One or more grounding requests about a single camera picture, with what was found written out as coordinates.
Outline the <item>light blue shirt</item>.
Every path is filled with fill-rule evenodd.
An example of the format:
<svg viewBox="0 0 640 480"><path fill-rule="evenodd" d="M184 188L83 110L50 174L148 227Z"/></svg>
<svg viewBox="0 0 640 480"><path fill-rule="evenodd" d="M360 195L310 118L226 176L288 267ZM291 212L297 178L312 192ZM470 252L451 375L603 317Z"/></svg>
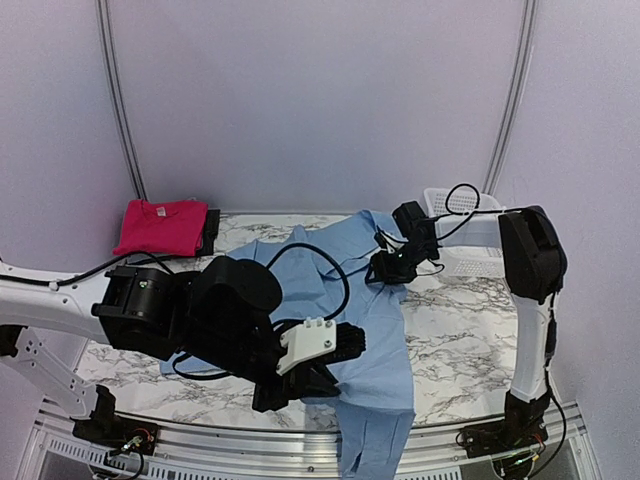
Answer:
<svg viewBox="0 0 640 480"><path fill-rule="evenodd" d="M378 230L398 232L390 214L362 210L325 228L295 227L286 240L292 248L281 257L276 254L283 243L259 240L229 253L234 259L275 263L271 270L282 287L283 301L273 320L328 316L344 304L338 321L364 330L365 352L329 368L340 395L308 401L335 410L344 479L393 478L415 417L401 311L407 290L365 282L369 257L378 247Z"/></svg>

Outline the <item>magenta t-shirt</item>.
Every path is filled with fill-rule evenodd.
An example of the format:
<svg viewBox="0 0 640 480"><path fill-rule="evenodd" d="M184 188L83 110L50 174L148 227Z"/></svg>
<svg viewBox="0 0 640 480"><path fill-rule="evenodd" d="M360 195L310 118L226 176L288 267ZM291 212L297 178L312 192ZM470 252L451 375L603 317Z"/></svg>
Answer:
<svg viewBox="0 0 640 480"><path fill-rule="evenodd" d="M129 202L114 255L134 252L192 257L202 246L208 205L194 200Z"/></svg>

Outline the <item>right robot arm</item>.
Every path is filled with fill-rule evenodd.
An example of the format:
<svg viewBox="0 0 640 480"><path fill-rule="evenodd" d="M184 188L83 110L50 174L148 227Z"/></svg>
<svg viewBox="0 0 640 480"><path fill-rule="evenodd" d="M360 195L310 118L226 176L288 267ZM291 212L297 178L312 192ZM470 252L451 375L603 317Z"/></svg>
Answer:
<svg viewBox="0 0 640 480"><path fill-rule="evenodd" d="M415 201L402 204L392 218L401 237L395 240L383 229L376 230L380 250L371 257L368 284L408 284L416 279L418 265L439 259L445 247L501 251L518 330L505 419L497 423L495 438L506 448L519 446L541 422L552 399L548 369L557 338L555 307L568 261L551 220L539 206L429 217Z"/></svg>

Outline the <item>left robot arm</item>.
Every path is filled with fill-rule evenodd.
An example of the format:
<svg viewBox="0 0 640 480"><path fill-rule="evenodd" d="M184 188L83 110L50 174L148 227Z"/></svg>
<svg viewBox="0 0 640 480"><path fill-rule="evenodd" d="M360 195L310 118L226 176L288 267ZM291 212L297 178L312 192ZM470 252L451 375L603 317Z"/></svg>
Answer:
<svg viewBox="0 0 640 480"><path fill-rule="evenodd" d="M273 321L282 299L267 267L227 256L201 271L113 261L70 278L3 265L1 360L58 401L78 432L106 445L119 444L128 429L114 396L104 386L85 385L47 353L36 329L162 361L187 354L251 382L252 407L261 413L302 398L338 396L330 366L365 351L363 329L335 314Z"/></svg>

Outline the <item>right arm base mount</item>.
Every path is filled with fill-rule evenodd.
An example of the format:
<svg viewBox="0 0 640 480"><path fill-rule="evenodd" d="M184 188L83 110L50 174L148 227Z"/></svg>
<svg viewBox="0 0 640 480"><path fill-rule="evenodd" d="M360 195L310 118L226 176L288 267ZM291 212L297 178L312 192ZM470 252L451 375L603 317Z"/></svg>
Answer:
<svg viewBox="0 0 640 480"><path fill-rule="evenodd" d="M546 424L535 423L524 430L511 430L505 420L497 420L463 427L456 436L456 444L468 458L496 455L530 446L541 446L548 439Z"/></svg>

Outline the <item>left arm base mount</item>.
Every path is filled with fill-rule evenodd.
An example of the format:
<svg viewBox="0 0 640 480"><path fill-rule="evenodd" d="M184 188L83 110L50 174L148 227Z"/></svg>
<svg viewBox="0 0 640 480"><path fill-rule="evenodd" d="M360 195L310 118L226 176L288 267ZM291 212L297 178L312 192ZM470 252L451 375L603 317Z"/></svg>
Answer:
<svg viewBox="0 0 640 480"><path fill-rule="evenodd" d="M156 423L116 416L105 425L97 420L73 420L72 435L78 439L119 450L135 437L141 442L132 449L143 455L152 455L158 439L159 426Z"/></svg>

